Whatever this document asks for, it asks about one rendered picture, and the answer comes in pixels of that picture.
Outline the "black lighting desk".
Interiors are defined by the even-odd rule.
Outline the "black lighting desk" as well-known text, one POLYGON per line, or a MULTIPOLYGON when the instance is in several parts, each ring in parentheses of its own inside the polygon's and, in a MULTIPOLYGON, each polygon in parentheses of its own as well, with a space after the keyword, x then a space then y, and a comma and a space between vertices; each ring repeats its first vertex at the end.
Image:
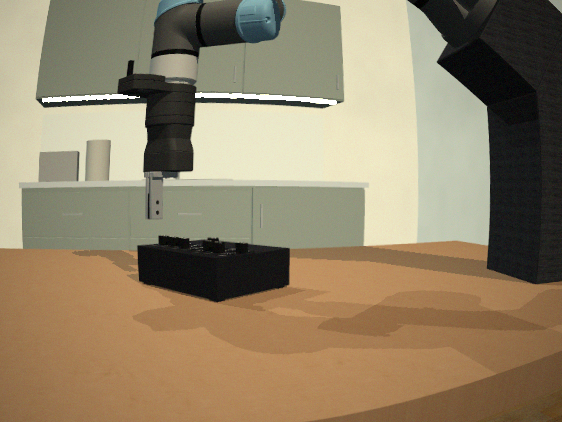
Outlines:
POLYGON ((139 281, 215 302, 289 285, 290 248, 211 240, 138 245, 139 281))

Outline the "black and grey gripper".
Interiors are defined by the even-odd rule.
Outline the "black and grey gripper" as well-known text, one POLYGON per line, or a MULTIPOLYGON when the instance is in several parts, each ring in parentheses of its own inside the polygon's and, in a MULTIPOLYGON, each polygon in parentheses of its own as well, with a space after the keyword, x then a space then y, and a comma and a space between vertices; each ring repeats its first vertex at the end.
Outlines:
POLYGON ((149 74, 133 74, 133 68, 134 60, 128 61, 127 76, 119 79, 117 94, 147 98, 147 145, 143 162, 145 218, 163 219, 163 178, 176 178, 178 172, 193 171, 191 134, 195 122, 198 58, 167 54, 150 60, 149 74))

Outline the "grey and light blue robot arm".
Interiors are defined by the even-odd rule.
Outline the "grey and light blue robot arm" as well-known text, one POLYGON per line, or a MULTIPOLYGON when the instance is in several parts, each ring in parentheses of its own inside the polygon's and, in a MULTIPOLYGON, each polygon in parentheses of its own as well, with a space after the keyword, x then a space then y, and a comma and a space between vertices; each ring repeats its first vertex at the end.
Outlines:
MULTIPOLYGON (((199 59, 200 47, 273 40, 286 14, 284 1, 276 1, 161 0, 154 21, 151 59, 175 53, 197 55, 199 59)), ((446 42, 457 47, 480 27, 497 0, 407 1, 429 18, 446 42)))

